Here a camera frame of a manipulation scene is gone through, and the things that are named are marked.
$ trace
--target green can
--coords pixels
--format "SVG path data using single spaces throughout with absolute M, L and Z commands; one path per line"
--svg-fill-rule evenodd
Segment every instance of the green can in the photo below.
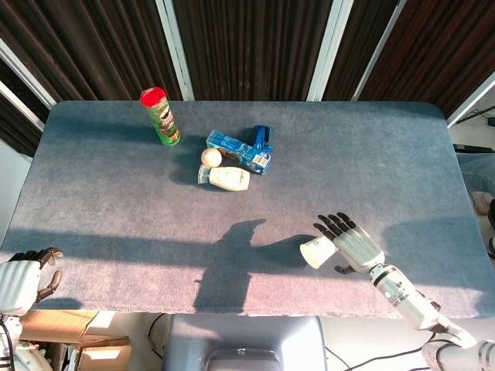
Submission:
M 141 93 L 139 101 L 152 119 L 156 134 L 162 144 L 176 145 L 179 143 L 180 132 L 173 119 L 166 92 L 159 87 L 150 87 Z

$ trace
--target blue box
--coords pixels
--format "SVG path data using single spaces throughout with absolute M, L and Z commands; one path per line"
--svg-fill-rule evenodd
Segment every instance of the blue box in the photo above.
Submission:
M 207 138 L 207 147 L 216 148 L 222 156 L 229 158 L 253 172 L 265 174 L 270 167 L 271 156 L 259 149 L 229 137 L 218 130 L 213 130 Z

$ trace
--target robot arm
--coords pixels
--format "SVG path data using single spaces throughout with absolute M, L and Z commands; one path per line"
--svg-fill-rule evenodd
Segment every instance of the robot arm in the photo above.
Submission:
M 53 275 L 50 284 L 38 290 L 43 266 L 55 265 L 55 257 L 63 252 L 49 248 L 17 253 L 9 261 L 0 264 L 0 370 L 12 368 L 14 351 L 19 343 L 22 326 L 19 317 L 55 292 L 62 279 L 62 271 Z
M 335 243 L 349 267 L 336 267 L 342 274 L 368 273 L 373 286 L 414 329 L 436 335 L 422 349 L 433 371 L 482 371 L 495 366 L 495 342 L 476 340 L 439 313 L 439 306 L 416 290 L 393 265 L 384 264 L 384 252 L 366 231 L 344 213 L 323 216 L 314 227 Z

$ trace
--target cup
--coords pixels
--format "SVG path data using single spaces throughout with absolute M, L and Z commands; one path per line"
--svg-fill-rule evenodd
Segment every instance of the cup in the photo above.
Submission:
M 337 248 L 325 236 L 303 243 L 299 246 L 301 255 L 311 267 L 318 269 L 329 257 L 335 254 Z

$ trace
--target curtain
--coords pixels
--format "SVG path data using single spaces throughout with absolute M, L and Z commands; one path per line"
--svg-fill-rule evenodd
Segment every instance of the curtain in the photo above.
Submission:
M 0 81 L 3 82 L 17 98 L 21 100 L 42 122 L 48 118 L 48 108 L 34 93 L 15 75 L 3 60 L 0 60 Z
M 359 99 L 430 102 L 448 117 L 494 70 L 493 0 L 408 0 Z
M 330 0 L 175 0 L 197 100 L 306 100 Z
M 354 0 L 323 100 L 350 100 L 397 3 Z
M 0 36 L 57 101 L 181 99 L 154 0 L 4 0 Z
M 0 95 L 0 138 L 24 155 L 34 156 L 41 131 Z

